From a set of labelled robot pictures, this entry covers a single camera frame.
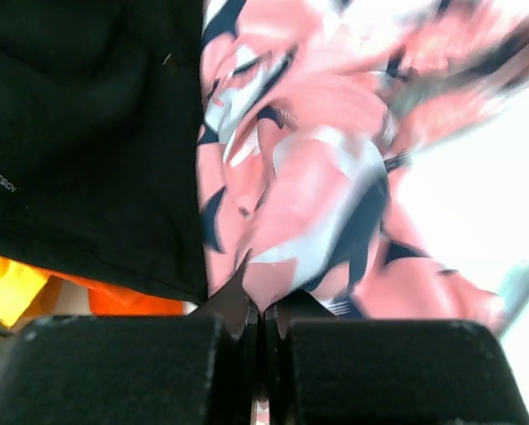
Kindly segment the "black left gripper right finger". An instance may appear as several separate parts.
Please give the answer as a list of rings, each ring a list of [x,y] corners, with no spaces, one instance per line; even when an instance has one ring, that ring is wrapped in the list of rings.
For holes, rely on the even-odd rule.
[[[263,317],[274,424],[528,424],[506,356],[463,320],[342,319],[305,292]]]

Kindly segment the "black shorts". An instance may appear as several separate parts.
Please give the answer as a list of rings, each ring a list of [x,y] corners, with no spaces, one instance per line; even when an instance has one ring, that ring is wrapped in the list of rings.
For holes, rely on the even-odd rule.
[[[0,1],[0,255],[200,303],[198,1]]]

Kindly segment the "yellow shorts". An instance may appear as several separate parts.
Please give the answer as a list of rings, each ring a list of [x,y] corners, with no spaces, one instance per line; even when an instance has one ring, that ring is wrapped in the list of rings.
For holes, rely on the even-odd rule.
[[[26,318],[51,313],[60,286],[42,270],[0,257],[0,325],[13,328]]]

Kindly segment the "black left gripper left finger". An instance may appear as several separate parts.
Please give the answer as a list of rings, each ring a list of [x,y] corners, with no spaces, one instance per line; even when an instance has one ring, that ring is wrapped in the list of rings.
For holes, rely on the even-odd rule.
[[[185,316],[43,316],[0,366],[0,424],[252,424],[242,271]]]

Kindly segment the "orange shorts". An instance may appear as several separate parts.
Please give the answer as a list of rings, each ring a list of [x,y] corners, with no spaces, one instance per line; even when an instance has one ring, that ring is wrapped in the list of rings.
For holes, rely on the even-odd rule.
[[[89,308],[94,314],[117,316],[182,316],[186,314],[186,307],[183,301],[154,297],[111,283],[64,274],[40,267],[35,267],[35,270],[87,288]]]

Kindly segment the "pink patterned shorts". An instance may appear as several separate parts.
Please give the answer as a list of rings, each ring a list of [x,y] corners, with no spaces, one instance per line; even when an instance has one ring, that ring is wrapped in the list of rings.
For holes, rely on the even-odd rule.
[[[210,297],[463,320],[529,302],[529,1],[206,1],[197,146]]]

